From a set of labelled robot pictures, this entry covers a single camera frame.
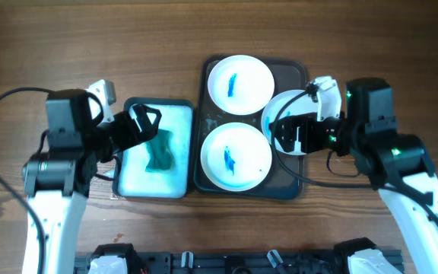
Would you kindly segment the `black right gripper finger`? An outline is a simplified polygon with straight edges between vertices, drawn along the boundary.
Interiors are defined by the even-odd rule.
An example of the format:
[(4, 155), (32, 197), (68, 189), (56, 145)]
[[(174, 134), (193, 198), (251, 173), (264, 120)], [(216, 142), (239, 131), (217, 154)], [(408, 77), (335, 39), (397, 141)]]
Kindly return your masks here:
[(273, 121), (268, 125), (271, 132), (292, 133), (299, 127), (299, 119), (296, 116), (286, 116), (278, 121)]
[(296, 139), (290, 140), (283, 137), (275, 138), (275, 147), (282, 153), (299, 152), (299, 142)]

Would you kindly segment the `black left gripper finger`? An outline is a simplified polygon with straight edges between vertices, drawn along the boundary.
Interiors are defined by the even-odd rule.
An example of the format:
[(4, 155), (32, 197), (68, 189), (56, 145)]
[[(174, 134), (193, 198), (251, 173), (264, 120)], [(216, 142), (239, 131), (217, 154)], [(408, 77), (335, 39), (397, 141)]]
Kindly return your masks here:
[(125, 124), (127, 127), (127, 145), (129, 147), (139, 145), (144, 141), (142, 137), (146, 130), (146, 119), (148, 118), (145, 110), (134, 110), (135, 118), (132, 118), (129, 113), (125, 116)]
[(136, 123), (138, 125), (138, 139), (153, 139), (159, 129), (161, 120), (161, 112), (144, 104), (136, 104), (132, 107), (136, 115)]

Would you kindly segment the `green scrubbing sponge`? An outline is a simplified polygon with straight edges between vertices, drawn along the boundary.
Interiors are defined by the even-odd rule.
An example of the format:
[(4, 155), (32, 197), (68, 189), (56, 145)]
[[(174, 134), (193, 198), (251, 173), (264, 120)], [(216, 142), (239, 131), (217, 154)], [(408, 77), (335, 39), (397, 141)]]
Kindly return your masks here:
[(173, 133), (159, 129), (157, 135), (147, 142), (147, 151), (150, 156), (146, 166), (147, 172), (169, 171), (174, 166), (174, 156), (170, 149), (170, 140)]

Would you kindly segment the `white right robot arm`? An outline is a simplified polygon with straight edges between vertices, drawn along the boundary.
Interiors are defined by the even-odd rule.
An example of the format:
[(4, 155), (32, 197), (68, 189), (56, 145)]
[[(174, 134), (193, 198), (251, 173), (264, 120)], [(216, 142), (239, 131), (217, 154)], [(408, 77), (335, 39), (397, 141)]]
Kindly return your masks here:
[(438, 178), (429, 152), (416, 135), (400, 134), (392, 88), (382, 78), (346, 84), (347, 110), (330, 76), (311, 81), (267, 119), (271, 146), (292, 152), (324, 149), (351, 155), (392, 213), (420, 273), (438, 273)]

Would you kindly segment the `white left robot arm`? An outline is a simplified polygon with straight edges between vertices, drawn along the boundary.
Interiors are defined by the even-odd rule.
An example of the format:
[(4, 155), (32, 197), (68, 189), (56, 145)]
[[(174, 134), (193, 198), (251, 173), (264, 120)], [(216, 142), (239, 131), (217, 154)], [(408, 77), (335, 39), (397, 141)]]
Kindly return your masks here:
[(152, 140), (161, 113), (144, 104), (135, 118), (117, 113), (109, 123), (104, 113), (93, 116), (97, 96), (81, 89), (56, 91), (46, 99), (49, 149), (33, 154), (22, 170), (30, 207), (25, 273), (71, 273), (74, 270), (79, 227), (97, 175), (106, 163), (129, 148)]

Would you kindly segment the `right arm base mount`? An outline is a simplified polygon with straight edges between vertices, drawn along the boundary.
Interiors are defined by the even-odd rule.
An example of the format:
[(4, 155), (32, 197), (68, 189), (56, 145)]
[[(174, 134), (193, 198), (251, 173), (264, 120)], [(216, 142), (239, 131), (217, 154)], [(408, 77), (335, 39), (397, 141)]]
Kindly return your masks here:
[(377, 246), (366, 237), (336, 244), (334, 258), (338, 267), (337, 273), (398, 273), (398, 270), (388, 262)]

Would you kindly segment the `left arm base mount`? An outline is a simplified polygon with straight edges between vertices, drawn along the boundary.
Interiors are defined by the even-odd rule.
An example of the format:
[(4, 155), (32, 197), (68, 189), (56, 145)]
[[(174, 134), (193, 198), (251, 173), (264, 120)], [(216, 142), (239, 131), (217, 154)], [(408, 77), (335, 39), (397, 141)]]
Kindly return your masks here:
[(132, 244), (104, 244), (90, 255), (89, 274), (147, 274)]

